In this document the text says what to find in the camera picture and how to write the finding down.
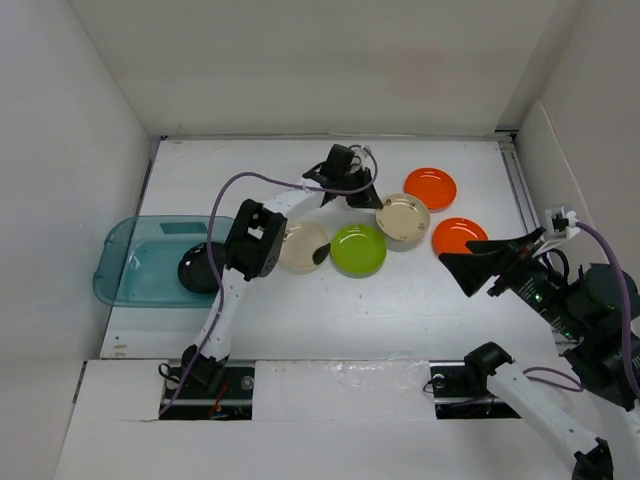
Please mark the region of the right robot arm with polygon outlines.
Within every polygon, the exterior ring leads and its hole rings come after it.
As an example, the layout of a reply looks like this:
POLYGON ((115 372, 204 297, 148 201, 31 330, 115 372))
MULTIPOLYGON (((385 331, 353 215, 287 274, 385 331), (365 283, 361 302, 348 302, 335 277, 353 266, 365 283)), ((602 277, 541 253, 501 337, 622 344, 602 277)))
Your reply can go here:
POLYGON ((550 447, 573 479, 639 476, 639 289, 609 242, 578 222, 601 247, 605 262, 570 281, 544 258, 552 242, 537 229, 509 240, 470 241, 464 254, 442 253, 441 263, 462 291, 485 288, 491 297, 513 293, 568 345, 570 372, 548 379, 552 368, 524 367, 503 347, 487 342, 457 362, 431 368, 433 395, 447 412, 498 402, 550 447))

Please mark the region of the teal plastic bin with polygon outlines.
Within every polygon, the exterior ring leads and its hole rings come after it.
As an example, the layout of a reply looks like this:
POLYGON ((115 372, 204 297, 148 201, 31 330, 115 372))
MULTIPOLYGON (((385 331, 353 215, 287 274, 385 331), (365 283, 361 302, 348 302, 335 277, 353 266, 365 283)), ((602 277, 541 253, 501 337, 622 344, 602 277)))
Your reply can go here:
POLYGON ((177 268, 193 246, 206 242, 209 217, 150 215, 127 218, 104 241, 93 291, 114 307, 205 308, 216 296, 186 290, 177 268))

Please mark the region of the orange plate upper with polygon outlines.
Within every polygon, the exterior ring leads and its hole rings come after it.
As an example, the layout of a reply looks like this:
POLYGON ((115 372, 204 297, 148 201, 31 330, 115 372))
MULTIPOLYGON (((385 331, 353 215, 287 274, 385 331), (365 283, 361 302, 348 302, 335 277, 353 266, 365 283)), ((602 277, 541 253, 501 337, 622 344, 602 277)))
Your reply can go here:
POLYGON ((404 192, 418 198, 430 211, 441 211, 453 204, 457 185, 445 171, 421 167, 406 177, 404 192))

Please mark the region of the orange plate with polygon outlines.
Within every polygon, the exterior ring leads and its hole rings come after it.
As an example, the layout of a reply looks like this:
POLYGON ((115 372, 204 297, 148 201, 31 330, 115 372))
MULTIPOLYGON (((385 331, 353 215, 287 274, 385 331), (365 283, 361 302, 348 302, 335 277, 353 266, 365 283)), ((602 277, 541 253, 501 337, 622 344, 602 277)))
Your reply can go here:
POLYGON ((440 222, 432 236, 432 246, 437 255, 442 253, 470 254, 468 241, 486 241, 485 230, 472 220, 453 217, 440 222))
POLYGON ((441 211, 453 204, 457 185, 445 171, 421 167, 406 177, 404 192, 418 198, 430 211, 441 211))

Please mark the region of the beige plate with flowers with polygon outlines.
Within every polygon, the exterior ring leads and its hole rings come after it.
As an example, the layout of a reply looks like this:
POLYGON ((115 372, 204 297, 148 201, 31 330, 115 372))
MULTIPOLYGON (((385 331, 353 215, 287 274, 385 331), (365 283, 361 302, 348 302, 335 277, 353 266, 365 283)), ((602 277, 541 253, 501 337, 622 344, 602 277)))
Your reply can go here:
POLYGON ((378 228, 392 251, 416 248, 426 237, 431 225, 427 207, 417 197, 406 193, 388 195, 375 213, 378 228))

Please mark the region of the green plate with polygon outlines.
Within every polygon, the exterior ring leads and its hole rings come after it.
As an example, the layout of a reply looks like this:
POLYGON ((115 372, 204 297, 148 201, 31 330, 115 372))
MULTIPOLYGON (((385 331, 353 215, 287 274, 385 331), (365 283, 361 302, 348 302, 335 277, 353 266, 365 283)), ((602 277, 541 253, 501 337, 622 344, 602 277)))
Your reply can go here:
POLYGON ((341 228, 330 242, 330 254, 335 265, 344 273, 368 276, 376 273, 387 256, 384 235, 365 224, 341 228))

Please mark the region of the beige plate with black patch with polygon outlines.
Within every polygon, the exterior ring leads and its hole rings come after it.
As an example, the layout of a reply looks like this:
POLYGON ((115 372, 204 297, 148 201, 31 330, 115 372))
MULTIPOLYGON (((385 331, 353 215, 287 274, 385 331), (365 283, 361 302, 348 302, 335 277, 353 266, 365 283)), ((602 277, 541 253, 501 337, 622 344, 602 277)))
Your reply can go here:
POLYGON ((295 273, 310 273, 316 270, 329 253, 329 237, 317 223, 299 222, 291 224, 285 231, 279 264, 295 273))

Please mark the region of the orange plate lower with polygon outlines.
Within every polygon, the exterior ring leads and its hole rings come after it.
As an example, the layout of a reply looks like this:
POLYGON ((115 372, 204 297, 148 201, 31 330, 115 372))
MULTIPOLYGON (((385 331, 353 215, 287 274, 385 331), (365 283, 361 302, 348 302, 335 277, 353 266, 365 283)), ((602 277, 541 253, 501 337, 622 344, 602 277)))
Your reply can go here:
POLYGON ((486 241, 485 230, 472 220, 453 217, 440 222, 432 236, 432 246, 437 255, 442 253, 470 254, 468 241, 486 241))

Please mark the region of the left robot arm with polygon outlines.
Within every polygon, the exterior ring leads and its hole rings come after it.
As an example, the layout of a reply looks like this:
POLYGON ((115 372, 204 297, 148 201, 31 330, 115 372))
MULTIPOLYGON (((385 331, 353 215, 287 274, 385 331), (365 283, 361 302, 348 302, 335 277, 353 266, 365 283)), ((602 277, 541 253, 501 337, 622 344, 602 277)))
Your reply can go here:
POLYGON ((267 277, 276 266, 287 223, 339 197, 353 209, 380 210, 382 201, 374 187, 378 173, 378 162, 369 147, 335 144, 324 161, 304 172, 295 183, 248 171, 234 175, 223 185, 209 217, 204 247, 193 255, 204 271, 211 272, 218 290, 202 330, 182 354, 181 374, 176 381, 179 386, 188 383, 205 397, 220 390, 238 311, 251 283, 267 277), (263 202, 244 200, 225 242, 216 244, 212 234, 218 207, 231 185, 243 178, 256 178, 284 191, 263 202))

